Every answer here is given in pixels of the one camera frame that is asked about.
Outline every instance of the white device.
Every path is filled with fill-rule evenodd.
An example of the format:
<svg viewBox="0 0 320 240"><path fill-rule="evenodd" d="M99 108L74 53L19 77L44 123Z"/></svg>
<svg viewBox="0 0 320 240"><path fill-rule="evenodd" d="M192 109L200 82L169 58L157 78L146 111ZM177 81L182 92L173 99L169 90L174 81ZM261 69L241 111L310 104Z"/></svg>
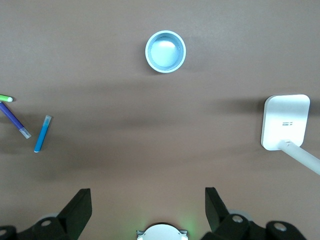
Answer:
<svg viewBox="0 0 320 240"><path fill-rule="evenodd" d="M264 105L261 145L269 151L282 150L320 175L320 159L300 148L309 106L304 94L270 96Z"/></svg>
<svg viewBox="0 0 320 240"><path fill-rule="evenodd" d="M156 224L146 231L136 231L137 240L188 240L186 230L178 230L169 224Z"/></svg>

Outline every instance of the blue marker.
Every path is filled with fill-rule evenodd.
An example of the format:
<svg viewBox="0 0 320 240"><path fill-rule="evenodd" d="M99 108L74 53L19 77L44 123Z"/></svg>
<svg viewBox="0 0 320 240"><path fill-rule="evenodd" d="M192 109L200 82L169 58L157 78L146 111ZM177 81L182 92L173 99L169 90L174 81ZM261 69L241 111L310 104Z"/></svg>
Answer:
<svg viewBox="0 0 320 240"><path fill-rule="evenodd" d="M10 119L10 121L19 129L20 133L28 139L31 137L31 134L25 129L25 127L19 122L19 120L15 117L15 115L7 108L7 106L0 101L0 110Z"/></svg>
<svg viewBox="0 0 320 240"><path fill-rule="evenodd" d="M44 122L38 137L38 140L36 141L35 147L34 147L34 152L38 153L42 147L42 144L44 143L45 137L46 137L46 133L48 131L49 128L49 124L51 121L51 116L46 115L44 118Z"/></svg>

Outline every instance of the green marker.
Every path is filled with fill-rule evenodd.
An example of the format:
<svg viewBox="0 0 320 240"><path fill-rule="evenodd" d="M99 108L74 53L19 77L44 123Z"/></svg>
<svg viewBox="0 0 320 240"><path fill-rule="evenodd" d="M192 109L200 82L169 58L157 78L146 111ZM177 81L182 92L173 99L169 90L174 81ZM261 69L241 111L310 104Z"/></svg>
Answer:
<svg viewBox="0 0 320 240"><path fill-rule="evenodd" d="M4 101L4 102L12 102L14 99L10 96L6 96L6 95L1 95L0 94L0 102Z"/></svg>

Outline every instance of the purple marker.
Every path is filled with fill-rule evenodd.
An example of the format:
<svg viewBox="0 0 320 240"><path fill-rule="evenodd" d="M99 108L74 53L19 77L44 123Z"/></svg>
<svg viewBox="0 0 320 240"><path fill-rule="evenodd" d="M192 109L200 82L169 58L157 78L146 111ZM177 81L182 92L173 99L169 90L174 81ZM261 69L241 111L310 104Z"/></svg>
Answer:
<svg viewBox="0 0 320 240"><path fill-rule="evenodd" d="M7 108L7 106L0 101L0 110L10 119L10 121L19 129L20 133L28 139L31 137L31 134L25 129L25 127L19 122L19 120L15 117L15 115Z"/></svg>

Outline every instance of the round container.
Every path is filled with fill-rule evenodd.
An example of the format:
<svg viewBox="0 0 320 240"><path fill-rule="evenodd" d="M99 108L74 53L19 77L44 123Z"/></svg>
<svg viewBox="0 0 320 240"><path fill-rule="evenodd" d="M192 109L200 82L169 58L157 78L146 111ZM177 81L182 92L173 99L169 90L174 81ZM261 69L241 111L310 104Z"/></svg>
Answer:
<svg viewBox="0 0 320 240"><path fill-rule="evenodd" d="M145 46L145 57L159 73L172 73L181 67L186 58L186 45L173 31L163 30L153 34Z"/></svg>

